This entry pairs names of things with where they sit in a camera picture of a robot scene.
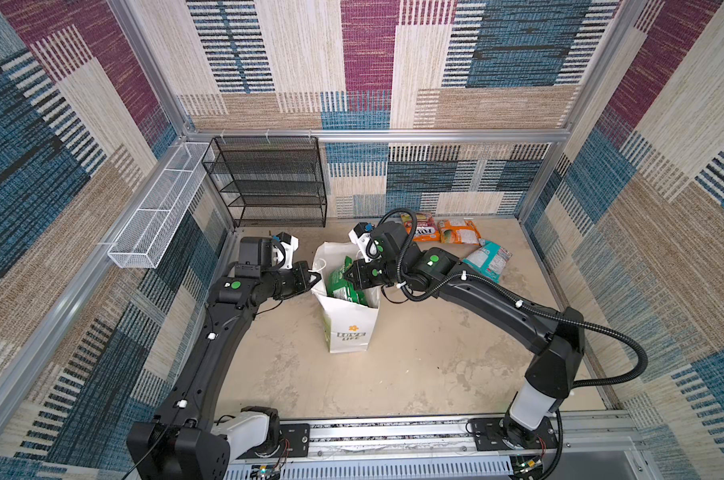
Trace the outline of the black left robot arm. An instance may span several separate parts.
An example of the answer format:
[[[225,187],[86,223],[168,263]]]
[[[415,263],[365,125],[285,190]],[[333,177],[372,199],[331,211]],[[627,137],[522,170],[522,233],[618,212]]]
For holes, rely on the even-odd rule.
[[[126,440],[142,479],[221,479],[246,453],[276,457],[288,442],[277,410],[246,407],[226,422],[215,414],[224,380],[260,306],[309,292],[321,276],[297,261],[296,237],[245,237],[236,261],[211,287],[201,332],[177,381],[152,420],[133,424]]]

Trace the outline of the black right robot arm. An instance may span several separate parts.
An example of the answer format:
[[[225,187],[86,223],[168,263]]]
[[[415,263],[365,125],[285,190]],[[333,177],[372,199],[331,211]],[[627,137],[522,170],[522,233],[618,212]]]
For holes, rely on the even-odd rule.
[[[571,394],[585,348],[583,317],[531,302],[442,248],[421,250],[415,234],[384,215],[349,233],[362,257],[343,277],[357,290],[397,287],[411,302],[430,298],[459,305],[501,328],[533,355],[504,420],[508,434],[530,434]]]

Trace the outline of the white floral paper bag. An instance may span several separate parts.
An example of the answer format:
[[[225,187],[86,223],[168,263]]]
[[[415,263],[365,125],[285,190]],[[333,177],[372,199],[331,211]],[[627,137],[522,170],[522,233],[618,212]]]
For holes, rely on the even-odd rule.
[[[368,306],[327,294],[330,274],[342,265],[346,256],[353,261],[358,260],[361,252],[353,243],[325,242],[318,247],[312,265],[312,270],[322,275],[322,280],[313,287],[311,293],[320,303],[325,341],[332,354],[367,351],[380,312],[381,295],[376,289],[363,290]]]

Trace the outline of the green snack bag barcode side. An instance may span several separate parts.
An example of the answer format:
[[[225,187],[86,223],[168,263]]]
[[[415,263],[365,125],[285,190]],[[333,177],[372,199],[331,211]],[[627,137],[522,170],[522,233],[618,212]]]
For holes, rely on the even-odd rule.
[[[344,274],[353,266],[354,261],[346,256],[342,265],[335,269],[327,281],[327,294],[333,298],[368,306],[367,297],[363,290],[357,290],[353,284],[346,280]]]

